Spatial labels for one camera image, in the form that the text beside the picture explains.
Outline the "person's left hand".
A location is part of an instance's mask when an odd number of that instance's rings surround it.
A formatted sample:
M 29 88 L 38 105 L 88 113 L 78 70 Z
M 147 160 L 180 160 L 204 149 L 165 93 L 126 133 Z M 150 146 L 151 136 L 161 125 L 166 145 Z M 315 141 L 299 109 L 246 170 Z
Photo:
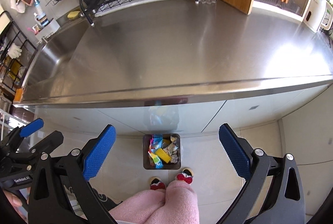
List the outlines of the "person's left hand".
M 3 191 L 5 196 L 7 197 L 8 201 L 10 202 L 10 204 L 13 206 L 13 208 L 16 210 L 16 212 L 18 213 L 18 215 L 25 221 L 27 222 L 27 219 L 25 217 L 25 215 L 22 214 L 22 212 L 19 210 L 20 207 L 22 207 L 22 202 L 21 200 L 14 195 L 11 192 L 8 191 Z

